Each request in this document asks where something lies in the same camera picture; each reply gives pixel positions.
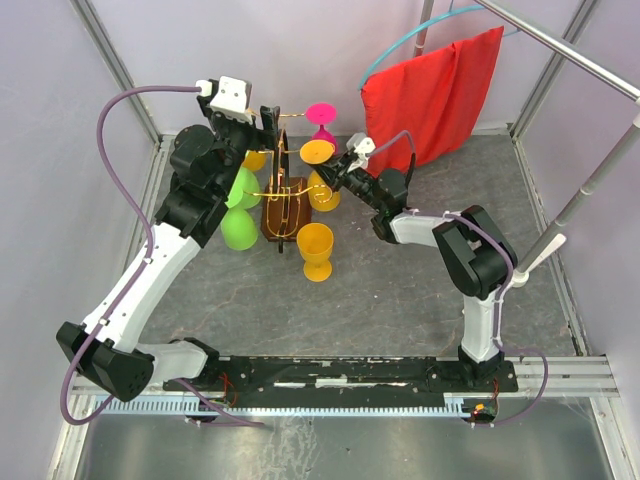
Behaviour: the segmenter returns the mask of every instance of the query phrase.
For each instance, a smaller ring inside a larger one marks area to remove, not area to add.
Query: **red towel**
[[[413,58],[371,76],[362,89],[367,135],[381,146],[401,130],[416,144],[416,165],[459,148],[471,135],[489,90],[504,28]],[[411,149],[405,138],[369,161],[406,172]]]

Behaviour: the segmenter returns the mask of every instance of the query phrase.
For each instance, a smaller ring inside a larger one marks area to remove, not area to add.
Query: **gray mat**
[[[298,148],[306,139],[292,139]],[[310,169],[293,157],[294,174]],[[171,167],[159,199],[168,190]],[[266,168],[261,172],[266,181]],[[486,208],[522,256],[537,238],[534,215],[508,136],[471,137],[458,151],[416,170],[410,206],[425,212]],[[260,218],[260,207],[252,210]],[[260,237],[245,252],[217,232],[180,273],[142,333],[144,343],[194,336],[236,355],[452,355],[462,338],[462,295],[436,249],[389,245],[371,229],[372,211],[349,192],[329,213],[333,275],[307,281],[295,243],[285,252]],[[503,339],[548,355],[573,355],[548,266],[507,295]]]

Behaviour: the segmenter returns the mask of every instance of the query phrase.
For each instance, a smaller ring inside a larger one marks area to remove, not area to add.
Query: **metal rod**
[[[599,4],[600,0],[582,0],[576,9],[575,14],[571,18],[571,21],[567,25],[562,38],[569,43],[576,43]],[[538,77],[536,86],[529,94],[529,98],[524,102],[524,107],[522,108],[522,112],[520,112],[518,119],[511,127],[510,133],[514,139],[517,139],[524,134],[524,131],[527,129],[536,112],[542,105],[542,101],[549,92],[551,85],[560,73],[562,65],[564,65],[564,57],[559,53],[554,52],[545,65],[540,77]]]
[[[422,4],[422,15],[420,15],[420,23],[418,25],[422,25],[424,22],[431,18],[431,12],[433,11],[433,4],[435,0],[424,0]],[[424,42],[427,38],[427,28],[422,30],[416,36],[416,44],[413,47],[413,56],[419,57],[422,55],[422,51],[424,50]]]
[[[598,165],[598,168],[595,169],[587,181],[575,193],[573,198],[569,200],[569,203],[565,205],[562,212],[558,214],[555,220],[551,222],[540,238],[538,238],[536,243],[533,244],[531,250],[527,252],[522,262],[518,265],[517,270],[519,272],[526,272],[556,235],[562,233],[564,227],[569,223],[569,220],[571,220],[587,198],[595,192],[600,182],[618,165],[629,150],[631,150],[631,147],[633,147],[638,139],[640,139],[640,127],[633,124],[622,138],[618,140],[618,143],[611,149],[602,163]]]
[[[549,47],[554,52],[559,53],[570,62],[574,63],[594,77],[602,80],[604,83],[618,90],[633,101],[640,99],[639,88],[586,57],[580,53],[575,46],[571,45],[566,40],[545,31],[542,27],[535,25],[530,21],[525,21],[522,18],[519,18],[507,8],[497,5],[490,0],[475,0],[475,2],[482,5],[490,12],[495,13],[511,25],[519,28],[530,37]]]
[[[109,39],[109,35],[102,25],[102,22],[98,17],[98,13],[91,1],[71,0],[71,4],[75,8],[76,12],[78,12],[80,20],[89,32],[89,35],[91,35],[93,43],[100,52],[100,55],[102,55],[104,62],[107,64],[107,68],[113,75],[113,78],[120,89],[124,91],[133,88],[135,86],[133,84],[133,80],[126,69],[124,62],[116,53],[116,50]],[[149,112],[147,112],[140,96],[133,95],[129,97],[128,100],[131,103],[138,120],[142,124],[142,128],[144,128],[145,133],[149,136],[152,142],[159,142],[161,137],[160,132],[153,123],[153,120],[151,120],[151,116],[149,115]]]

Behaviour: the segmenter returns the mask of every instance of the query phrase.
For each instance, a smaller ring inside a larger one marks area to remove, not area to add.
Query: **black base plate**
[[[518,390],[511,362],[500,362],[494,375],[472,388],[460,377],[461,364],[435,357],[220,357],[216,368],[190,382],[200,391],[220,392],[226,373],[237,408],[441,407],[446,392],[493,392],[494,378],[501,392]],[[184,390],[174,382],[165,389]]]

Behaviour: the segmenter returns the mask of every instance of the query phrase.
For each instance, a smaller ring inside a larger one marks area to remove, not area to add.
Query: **green cup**
[[[232,250],[247,250],[258,240],[258,229],[242,207],[230,208],[220,222],[224,243]]]
[[[260,203],[260,197],[249,195],[248,193],[258,193],[260,191],[260,184],[258,178],[254,173],[245,167],[240,167],[238,175],[233,182],[231,191],[229,192],[229,199],[226,201],[229,208],[251,208]]]

